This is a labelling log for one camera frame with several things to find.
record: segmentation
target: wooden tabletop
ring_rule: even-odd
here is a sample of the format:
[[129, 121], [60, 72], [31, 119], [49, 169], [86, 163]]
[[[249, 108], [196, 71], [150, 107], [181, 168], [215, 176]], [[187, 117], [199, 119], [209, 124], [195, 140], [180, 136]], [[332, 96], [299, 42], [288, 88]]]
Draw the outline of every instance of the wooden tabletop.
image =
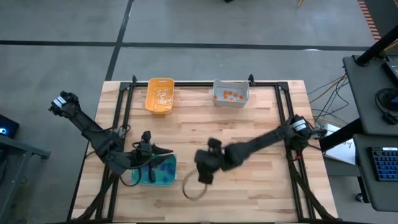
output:
[[[313, 123], [303, 81], [287, 81], [295, 114]], [[113, 122], [120, 82], [105, 82], [95, 121], [103, 128]], [[209, 87], [176, 87], [173, 112], [154, 116], [145, 109], [147, 88], [135, 88], [129, 115], [131, 130], [126, 136], [125, 151], [151, 131], [151, 141], [159, 147], [174, 150], [177, 157], [177, 180], [169, 187], [119, 183], [114, 222], [292, 222], [295, 213], [289, 170], [283, 142], [252, 155], [241, 167], [217, 172], [205, 196], [192, 202], [182, 193], [182, 180], [195, 168], [197, 149], [206, 149], [209, 137], [227, 144], [247, 141], [280, 125], [275, 90], [251, 87], [244, 108], [213, 106]], [[119, 123], [122, 123], [123, 111]], [[303, 152], [310, 188], [321, 204], [337, 216], [322, 154], [308, 147]], [[86, 159], [72, 217], [78, 217], [91, 203], [101, 185], [104, 165], [95, 156]], [[123, 175], [130, 181], [130, 172]], [[188, 194], [198, 194], [203, 185], [193, 177], [187, 184]], [[307, 214], [303, 193], [301, 199]]]

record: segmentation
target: concrete floor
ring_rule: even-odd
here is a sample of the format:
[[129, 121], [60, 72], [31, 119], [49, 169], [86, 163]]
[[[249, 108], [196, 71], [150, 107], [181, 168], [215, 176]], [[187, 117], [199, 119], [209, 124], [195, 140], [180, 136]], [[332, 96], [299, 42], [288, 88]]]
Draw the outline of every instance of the concrete floor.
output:
[[[374, 41], [356, 0], [135, 0], [125, 42], [370, 46]], [[0, 40], [116, 41], [127, 0], [0, 1]], [[52, 152], [33, 159], [14, 218], [28, 223], [66, 219], [87, 141], [63, 118], [47, 111], [60, 91], [80, 97], [93, 117], [113, 47], [0, 45], [0, 113], [21, 124], [17, 139]], [[305, 80], [307, 91], [344, 75], [341, 59], [361, 52], [304, 50], [122, 48], [112, 80], [171, 77], [176, 80]], [[350, 105], [337, 116], [358, 117]], [[327, 97], [312, 107], [321, 109]], [[336, 100], [331, 110], [343, 103]], [[395, 213], [356, 203], [352, 177], [330, 177], [339, 217], [394, 223]]]

